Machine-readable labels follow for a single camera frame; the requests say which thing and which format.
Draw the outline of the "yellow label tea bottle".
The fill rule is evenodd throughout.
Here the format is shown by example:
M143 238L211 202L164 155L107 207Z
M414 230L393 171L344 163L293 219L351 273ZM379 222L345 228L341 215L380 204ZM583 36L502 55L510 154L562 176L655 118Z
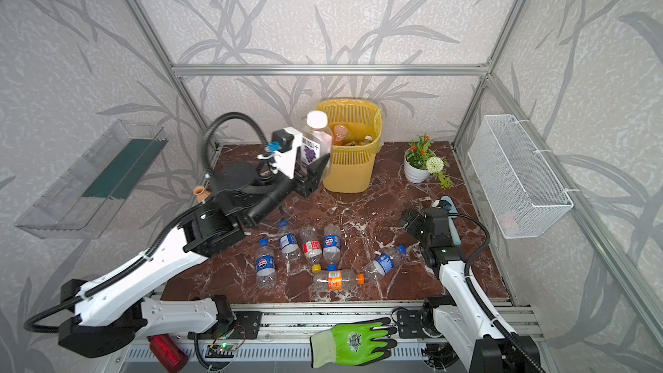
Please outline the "yellow label tea bottle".
M356 146L366 146L373 143L373 138L370 135L367 135L362 140L353 140L344 143L345 147L356 147Z

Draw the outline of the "grape label white cap bottle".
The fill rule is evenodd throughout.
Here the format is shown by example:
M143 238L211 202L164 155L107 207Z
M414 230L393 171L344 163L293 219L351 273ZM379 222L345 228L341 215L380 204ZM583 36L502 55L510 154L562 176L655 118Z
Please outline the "grape label white cap bottle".
M322 111L307 114L307 125L302 131L300 165L303 173L307 167L324 155L333 152L333 132L328 125L328 116Z

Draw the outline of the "orange cap white bottle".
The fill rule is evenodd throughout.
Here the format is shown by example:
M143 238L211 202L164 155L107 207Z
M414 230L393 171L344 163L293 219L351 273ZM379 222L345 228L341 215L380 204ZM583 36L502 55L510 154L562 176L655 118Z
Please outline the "orange cap white bottle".
M333 144L335 146L343 146L350 143L349 134L350 131L345 124L335 124L335 126L333 126Z

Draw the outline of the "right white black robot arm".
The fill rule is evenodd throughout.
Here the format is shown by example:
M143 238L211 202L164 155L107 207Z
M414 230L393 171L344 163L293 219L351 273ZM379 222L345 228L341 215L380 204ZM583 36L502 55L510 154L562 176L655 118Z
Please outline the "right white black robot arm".
M452 241L456 220L475 224L484 240L469 256ZM520 335L494 307L472 272L474 261L488 249L490 233L477 219L445 207L423 212L407 209L399 220L419 241L426 266L437 272L445 294L425 300L423 326L444 338L469 372L543 372L539 348Z

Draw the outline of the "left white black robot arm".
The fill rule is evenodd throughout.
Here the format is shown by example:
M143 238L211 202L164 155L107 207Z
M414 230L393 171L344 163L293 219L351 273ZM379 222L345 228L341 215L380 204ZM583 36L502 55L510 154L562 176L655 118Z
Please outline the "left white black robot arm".
M212 194L177 215L147 250L93 281L72 280L60 303L31 316L24 330L55 334L61 347L88 358L102 357L134 339L179 332L217 332L230 323L225 298L162 302L156 287L244 240L291 193L308 197L319 187L329 155L302 168L286 166L276 152L269 178L248 163L234 163L210 176Z

